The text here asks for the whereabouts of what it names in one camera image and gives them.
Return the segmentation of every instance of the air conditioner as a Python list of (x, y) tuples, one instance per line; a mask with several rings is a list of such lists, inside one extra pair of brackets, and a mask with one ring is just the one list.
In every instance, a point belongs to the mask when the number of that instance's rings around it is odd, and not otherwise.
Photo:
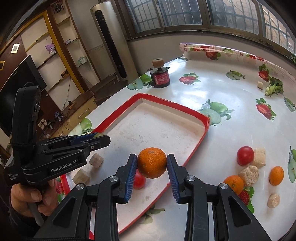
[(129, 83), (139, 77), (111, 2), (90, 9), (119, 80)]

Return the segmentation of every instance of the red label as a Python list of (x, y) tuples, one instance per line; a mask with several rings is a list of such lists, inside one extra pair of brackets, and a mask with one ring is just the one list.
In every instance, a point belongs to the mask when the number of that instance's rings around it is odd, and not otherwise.
[(163, 85), (170, 81), (170, 77), (168, 75), (168, 72), (158, 74), (154, 76), (154, 81), (157, 85)]

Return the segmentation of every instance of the orange fruit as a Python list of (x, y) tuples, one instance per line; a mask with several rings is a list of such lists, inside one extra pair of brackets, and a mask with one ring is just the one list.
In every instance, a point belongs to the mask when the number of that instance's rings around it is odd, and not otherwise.
[(237, 195), (240, 195), (244, 189), (244, 181), (237, 175), (229, 176), (223, 182), (230, 186)]
[(284, 179), (284, 170), (282, 167), (274, 167), (269, 173), (269, 182), (271, 185), (277, 186)]
[(167, 159), (165, 153), (156, 147), (142, 150), (138, 155), (138, 170), (147, 178), (158, 178), (166, 170)]

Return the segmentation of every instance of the finger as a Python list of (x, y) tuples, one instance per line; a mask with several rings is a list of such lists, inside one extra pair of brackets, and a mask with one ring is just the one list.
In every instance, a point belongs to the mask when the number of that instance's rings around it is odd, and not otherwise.
[(48, 187), (42, 195), (42, 201), (45, 205), (50, 206), (51, 203), (57, 201), (57, 192), (55, 186)]
[(54, 209), (57, 207), (58, 201), (52, 202), (50, 206), (45, 205), (44, 203), (41, 203), (38, 205), (38, 211), (43, 213), (45, 216), (49, 216)]
[(48, 181), (48, 184), (49, 184), (51, 187), (54, 187), (54, 179)]
[(42, 195), (37, 189), (21, 184), (13, 185), (10, 195), (18, 202), (40, 202), (42, 200)]

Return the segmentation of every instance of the human hand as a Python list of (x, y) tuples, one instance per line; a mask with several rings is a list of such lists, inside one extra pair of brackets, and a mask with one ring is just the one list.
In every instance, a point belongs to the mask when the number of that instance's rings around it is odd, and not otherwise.
[(52, 211), (57, 207), (58, 201), (54, 180), (50, 180), (48, 184), (49, 187), (43, 194), (32, 186), (23, 186), (21, 184), (13, 185), (10, 192), (13, 209), (21, 215), (33, 217), (27, 203), (42, 201), (42, 203), (38, 205), (38, 211), (45, 216), (50, 216)]

